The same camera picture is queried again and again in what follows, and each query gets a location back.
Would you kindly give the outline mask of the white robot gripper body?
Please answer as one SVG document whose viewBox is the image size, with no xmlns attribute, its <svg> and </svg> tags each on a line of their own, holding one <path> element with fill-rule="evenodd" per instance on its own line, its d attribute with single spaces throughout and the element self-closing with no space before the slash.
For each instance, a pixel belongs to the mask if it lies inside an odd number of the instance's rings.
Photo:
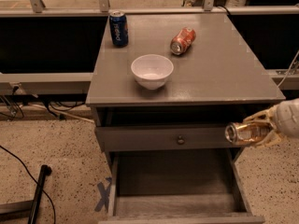
<svg viewBox="0 0 299 224">
<path fill-rule="evenodd" d="M 278 135 L 299 138 L 299 98 L 274 105 L 271 108 L 271 115 Z"/>
</svg>

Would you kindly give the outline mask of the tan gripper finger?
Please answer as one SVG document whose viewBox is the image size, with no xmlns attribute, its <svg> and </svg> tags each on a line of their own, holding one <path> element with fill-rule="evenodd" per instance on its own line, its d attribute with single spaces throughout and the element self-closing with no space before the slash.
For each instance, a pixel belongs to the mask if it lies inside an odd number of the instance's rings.
<svg viewBox="0 0 299 224">
<path fill-rule="evenodd" d="M 244 118 L 243 122 L 244 123 L 261 122 L 261 123 L 269 123 L 270 125 L 272 125 L 275 111 L 276 108 L 272 106 L 271 108 L 259 111 L 253 115 Z"/>
<path fill-rule="evenodd" d="M 277 131 L 271 131 L 262 141 L 251 144 L 252 147 L 271 147 L 279 144 L 285 136 Z"/>
</svg>

